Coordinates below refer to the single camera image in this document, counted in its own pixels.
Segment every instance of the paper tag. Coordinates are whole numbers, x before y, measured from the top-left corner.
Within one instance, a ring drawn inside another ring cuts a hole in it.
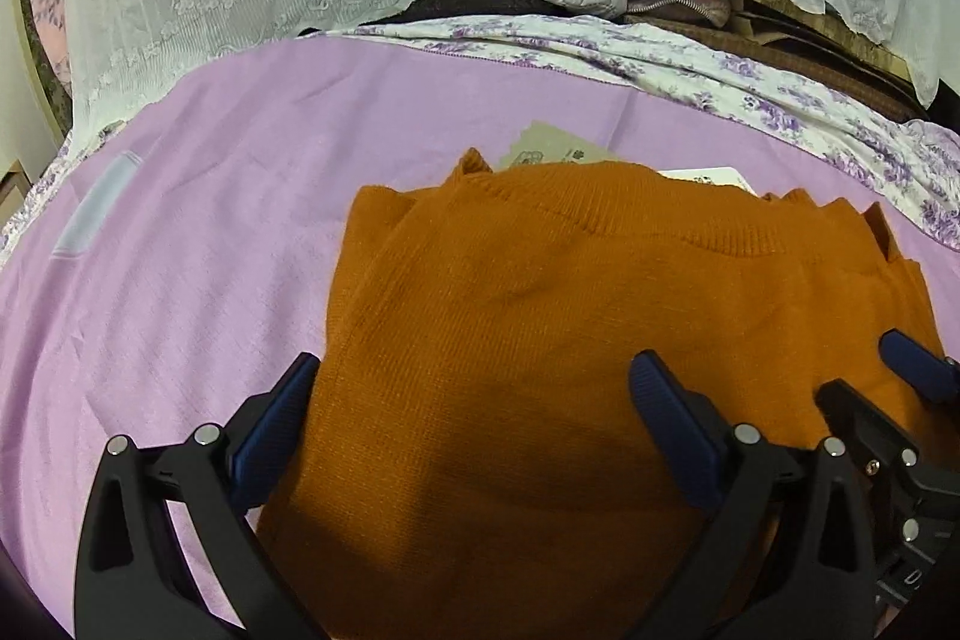
[[[498,170],[510,167],[529,166],[530,164],[593,164],[597,161],[619,161],[610,150],[594,145],[576,134],[534,121],[524,129],[497,164]],[[675,169],[661,172],[664,177],[673,180],[689,180],[707,185],[733,185],[756,196],[750,183],[733,167],[712,167],[712,169]]]
[[[733,167],[714,167],[713,169],[675,169],[661,172],[671,180],[690,180],[691,182],[707,183],[707,185],[736,185],[748,194],[757,193],[750,187],[750,183]]]
[[[619,161],[610,150],[545,122],[535,121],[510,146],[497,164],[498,170],[530,164],[593,164]]]

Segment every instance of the brown cloth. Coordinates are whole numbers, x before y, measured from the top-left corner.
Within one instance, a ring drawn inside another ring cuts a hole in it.
[[[334,637],[613,640],[703,523],[632,408],[632,356],[805,447],[843,377],[942,456],[949,423],[877,356],[894,327],[943,355],[878,206],[470,151],[436,189],[357,194],[259,534]]]

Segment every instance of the folded sweater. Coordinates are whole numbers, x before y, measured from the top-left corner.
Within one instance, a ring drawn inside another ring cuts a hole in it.
[[[470,151],[436,189],[357,194],[258,533],[334,637],[613,640],[704,521],[632,406],[632,356],[800,447],[842,377],[944,458],[949,423],[877,355],[895,327],[943,355],[877,205]]]

